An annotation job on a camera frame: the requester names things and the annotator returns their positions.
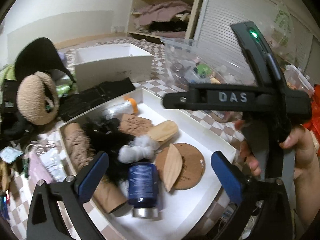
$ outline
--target orange bottle cap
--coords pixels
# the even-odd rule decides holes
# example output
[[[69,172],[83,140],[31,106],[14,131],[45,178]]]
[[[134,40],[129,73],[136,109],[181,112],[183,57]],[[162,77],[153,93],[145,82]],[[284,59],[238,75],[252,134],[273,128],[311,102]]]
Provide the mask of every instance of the orange bottle cap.
[[[136,114],[138,112],[137,102],[133,98],[126,98],[127,101],[129,101],[133,108],[133,113]]]

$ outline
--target plastic bottle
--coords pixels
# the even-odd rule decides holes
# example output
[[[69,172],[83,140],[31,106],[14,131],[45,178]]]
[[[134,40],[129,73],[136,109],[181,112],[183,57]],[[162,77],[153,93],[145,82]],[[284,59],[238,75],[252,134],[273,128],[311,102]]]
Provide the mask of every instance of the plastic bottle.
[[[120,119],[123,114],[136,114],[138,112],[137,102],[133,98],[128,98],[121,104],[110,106],[103,111],[107,119]]]
[[[152,163],[134,163],[129,168],[129,200],[132,216],[155,218],[158,216],[158,171]]]

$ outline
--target blue gripper pad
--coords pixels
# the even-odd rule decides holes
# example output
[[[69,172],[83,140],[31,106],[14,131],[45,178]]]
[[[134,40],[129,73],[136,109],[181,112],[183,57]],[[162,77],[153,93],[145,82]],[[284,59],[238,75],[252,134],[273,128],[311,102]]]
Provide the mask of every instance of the blue gripper pad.
[[[241,179],[244,175],[234,165],[232,165],[221,151],[216,151],[211,156],[211,166],[225,189],[231,202],[240,204],[242,202]]]
[[[105,152],[100,153],[101,156],[94,163],[85,178],[82,180],[78,188],[79,203],[89,202],[94,191],[96,190],[103,174],[109,167],[109,157]]]

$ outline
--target orange bag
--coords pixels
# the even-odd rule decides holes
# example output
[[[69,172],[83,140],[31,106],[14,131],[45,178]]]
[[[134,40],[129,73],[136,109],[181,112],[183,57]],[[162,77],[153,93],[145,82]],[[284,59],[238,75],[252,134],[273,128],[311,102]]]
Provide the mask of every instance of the orange bag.
[[[312,96],[312,118],[309,122],[303,124],[309,131],[313,131],[318,142],[320,142],[320,85],[314,86],[315,93]]]

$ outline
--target wooden shelf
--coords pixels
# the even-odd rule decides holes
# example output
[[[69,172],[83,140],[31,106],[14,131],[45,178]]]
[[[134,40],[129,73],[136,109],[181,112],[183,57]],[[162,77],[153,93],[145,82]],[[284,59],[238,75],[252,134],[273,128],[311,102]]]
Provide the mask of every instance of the wooden shelf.
[[[129,32],[129,31],[128,31],[128,33],[142,35],[142,36],[148,36],[148,37],[157,38],[157,39],[161,38],[160,36],[152,35],[150,33],[138,33],[138,32]]]
[[[131,14],[134,15],[134,16],[140,16],[141,15],[141,13],[138,13],[138,12],[131,12]]]
[[[141,15],[141,13],[131,12],[131,15],[134,15],[134,16],[137,16],[137,17],[138,17],[138,16]],[[181,18],[183,17],[183,14],[180,14],[180,13],[179,13],[179,14],[176,14],[175,17],[181,19]]]

